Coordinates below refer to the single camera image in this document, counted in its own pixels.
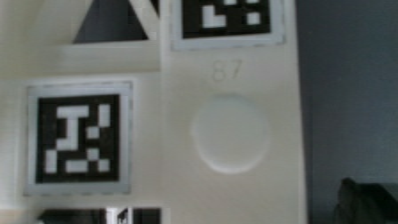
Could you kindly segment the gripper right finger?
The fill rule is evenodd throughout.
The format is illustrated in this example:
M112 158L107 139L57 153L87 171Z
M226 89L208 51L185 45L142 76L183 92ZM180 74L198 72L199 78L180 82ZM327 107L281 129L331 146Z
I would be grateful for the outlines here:
M398 200L379 183L341 180L333 224L398 224Z

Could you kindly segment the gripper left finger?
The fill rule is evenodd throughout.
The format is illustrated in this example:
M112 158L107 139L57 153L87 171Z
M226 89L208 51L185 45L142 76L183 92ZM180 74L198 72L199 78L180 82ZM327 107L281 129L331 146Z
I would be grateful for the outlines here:
M48 209L38 217L38 224L162 224L162 209Z

